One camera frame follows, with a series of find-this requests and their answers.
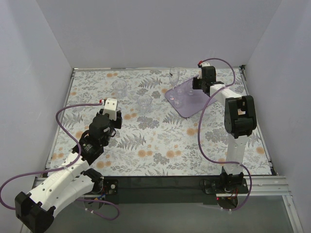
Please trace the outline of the champagne flute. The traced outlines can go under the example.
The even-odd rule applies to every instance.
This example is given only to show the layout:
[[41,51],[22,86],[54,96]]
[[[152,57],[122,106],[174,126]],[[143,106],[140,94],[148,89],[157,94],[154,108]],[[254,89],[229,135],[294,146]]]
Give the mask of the champagne flute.
[[171,67],[169,71],[169,82],[171,84],[172,90],[170,92],[170,100],[174,100],[175,98],[175,87],[177,86],[177,83],[180,78],[180,68],[178,67]]

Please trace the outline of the ribbed tumbler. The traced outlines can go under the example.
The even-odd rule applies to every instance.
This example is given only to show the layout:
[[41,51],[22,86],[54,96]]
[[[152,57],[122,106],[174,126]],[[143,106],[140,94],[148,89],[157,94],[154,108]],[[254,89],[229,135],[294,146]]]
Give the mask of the ribbed tumbler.
[[150,95],[145,94],[145,95],[138,97],[137,105],[138,105],[139,111],[142,113],[149,113],[152,108],[152,102],[153,102],[153,99]]

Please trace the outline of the faceted glass edge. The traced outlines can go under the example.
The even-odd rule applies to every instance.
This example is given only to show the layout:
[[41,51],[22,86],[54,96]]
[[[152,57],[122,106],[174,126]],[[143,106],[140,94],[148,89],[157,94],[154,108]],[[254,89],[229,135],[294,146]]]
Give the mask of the faceted glass edge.
[[181,108],[183,106],[183,100],[180,99],[174,99],[173,105],[175,108]]

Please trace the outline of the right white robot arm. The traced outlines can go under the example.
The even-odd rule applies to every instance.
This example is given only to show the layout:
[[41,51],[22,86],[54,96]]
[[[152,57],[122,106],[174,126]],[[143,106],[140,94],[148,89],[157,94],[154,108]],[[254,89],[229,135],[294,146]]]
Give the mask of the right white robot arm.
[[208,63],[199,66],[201,73],[193,78],[192,88],[202,90],[225,108],[224,126],[228,133],[227,156],[216,183],[224,191],[236,190],[243,185],[243,158],[246,143],[257,127],[254,99],[230,90],[223,82],[216,81],[216,69]]

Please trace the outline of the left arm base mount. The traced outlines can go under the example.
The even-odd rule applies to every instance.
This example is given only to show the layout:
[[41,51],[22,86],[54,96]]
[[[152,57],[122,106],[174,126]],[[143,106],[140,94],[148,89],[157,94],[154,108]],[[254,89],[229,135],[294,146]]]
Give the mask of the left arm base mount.
[[116,179],[103,180],[99,185],[95,186],[92,191],[84,195],[84,206],[91,210],[99,210],[104,203],[94,202],[93,200],[105,200],[107,196],[116,195],[118,193],[119,182]]

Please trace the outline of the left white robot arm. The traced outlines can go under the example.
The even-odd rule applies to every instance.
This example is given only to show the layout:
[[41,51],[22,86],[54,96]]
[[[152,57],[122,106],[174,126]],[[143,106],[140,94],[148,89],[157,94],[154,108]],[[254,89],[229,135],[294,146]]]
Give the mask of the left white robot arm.
[[104,177],[90,166],[121,125],[121,111],[109,114],[101,109],[60,170],[28,193],[20,192],[15,197],[16,216],[31,232],[44,233],[67,205],[85,193],[102,190]]

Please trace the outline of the small glass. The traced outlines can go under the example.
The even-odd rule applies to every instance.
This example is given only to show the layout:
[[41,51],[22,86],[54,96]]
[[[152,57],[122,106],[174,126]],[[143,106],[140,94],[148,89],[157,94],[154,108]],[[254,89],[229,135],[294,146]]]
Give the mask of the small glass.
[[194,90],[192,88],[188,88],[187,90],[188,95],[192,96],[195,94]]
[[185,89],[184,88],[178,88],[176,91],[177,96],[184,96]]

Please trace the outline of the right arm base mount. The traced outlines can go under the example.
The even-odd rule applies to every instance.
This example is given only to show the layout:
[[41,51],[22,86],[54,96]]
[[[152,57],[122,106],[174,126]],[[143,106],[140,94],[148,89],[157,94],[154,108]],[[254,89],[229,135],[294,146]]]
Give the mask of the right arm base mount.
[[239,205],[239,194],[249,194],[249,188],[246,179],[241,184],[225,185],[221,183],[219,177],[209,177],[202,179],[199,186],[204,194],[213,195],[216,199],[216,205],[221,209],[232,211]]

